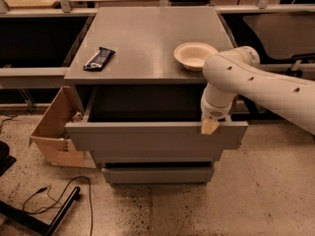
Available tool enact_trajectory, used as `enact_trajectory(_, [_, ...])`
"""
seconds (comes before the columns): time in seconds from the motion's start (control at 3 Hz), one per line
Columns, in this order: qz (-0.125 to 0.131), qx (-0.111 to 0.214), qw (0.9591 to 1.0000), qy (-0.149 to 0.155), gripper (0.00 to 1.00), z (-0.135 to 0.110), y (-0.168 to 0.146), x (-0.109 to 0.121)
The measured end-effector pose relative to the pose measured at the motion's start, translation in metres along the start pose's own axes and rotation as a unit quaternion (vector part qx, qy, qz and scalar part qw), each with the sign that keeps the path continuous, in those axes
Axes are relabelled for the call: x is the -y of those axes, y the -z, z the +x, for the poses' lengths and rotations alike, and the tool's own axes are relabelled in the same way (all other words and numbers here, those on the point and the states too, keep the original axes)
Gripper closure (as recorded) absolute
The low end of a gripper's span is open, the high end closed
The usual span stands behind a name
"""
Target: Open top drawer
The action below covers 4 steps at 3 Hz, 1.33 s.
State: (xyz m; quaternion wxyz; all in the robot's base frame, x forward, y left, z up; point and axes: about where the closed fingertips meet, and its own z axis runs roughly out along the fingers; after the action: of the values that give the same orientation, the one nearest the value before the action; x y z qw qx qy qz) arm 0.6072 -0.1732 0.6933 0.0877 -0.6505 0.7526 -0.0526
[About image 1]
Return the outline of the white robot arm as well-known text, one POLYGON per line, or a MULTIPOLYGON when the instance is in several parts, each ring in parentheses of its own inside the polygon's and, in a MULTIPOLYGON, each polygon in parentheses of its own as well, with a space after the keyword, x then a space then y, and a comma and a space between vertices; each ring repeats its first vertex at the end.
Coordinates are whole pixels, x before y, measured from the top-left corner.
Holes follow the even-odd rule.
POLYGON ((265 72, 259 65, 257 51, 249 46, 210 56, 203 67, 207 86, 202 114, 213 120, 224 118, 240 94, 315 134, 315 82, 265 72))

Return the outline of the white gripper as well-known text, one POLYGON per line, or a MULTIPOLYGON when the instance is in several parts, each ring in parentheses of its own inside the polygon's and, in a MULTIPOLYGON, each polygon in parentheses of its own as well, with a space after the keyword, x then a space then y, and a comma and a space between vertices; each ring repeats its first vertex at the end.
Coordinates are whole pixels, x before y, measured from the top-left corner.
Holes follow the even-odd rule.
POLYGON ((205 117, 202 118, 201 133, 203 135, 211 135, 220 125, 218 120, 225 118, 230 109, 230 102, 223 107, 217 107, 202 97, 201 111, 205 117))

